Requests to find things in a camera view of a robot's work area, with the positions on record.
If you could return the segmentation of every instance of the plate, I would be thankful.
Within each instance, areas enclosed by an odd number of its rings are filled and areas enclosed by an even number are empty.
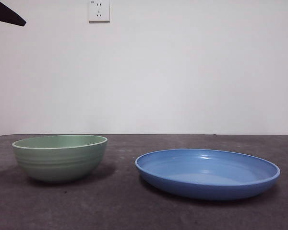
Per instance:
[[[205,200],[235,200],[271,188],[280,169],[264,159],[236,152],[171,149],[138,157],[135,165],[152,186]]]

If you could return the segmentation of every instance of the ceramic bowl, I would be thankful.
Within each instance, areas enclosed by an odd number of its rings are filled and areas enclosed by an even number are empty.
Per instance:
[[[12,144],[16,160],[28,176],[49,183],[74,181],[101,162],[108,139],[92,135],[28,138]]]

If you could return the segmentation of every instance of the wall socket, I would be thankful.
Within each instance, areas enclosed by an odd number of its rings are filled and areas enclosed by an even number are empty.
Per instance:
[[[90,0],[89,22],[110,22],[110,0]]]

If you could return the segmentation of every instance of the shallow dish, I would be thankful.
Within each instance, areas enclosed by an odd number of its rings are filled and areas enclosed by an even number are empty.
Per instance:
[[[12,144],[28,176],[50,183],[73,181],[89,174],[102,160],[107,138],[58,135],[28,138]]]
[[[173,149],[147,153],[135,165],[144,180],[196,199],[235,200],[269,189],[280,175],[273,163],[235,152]]]

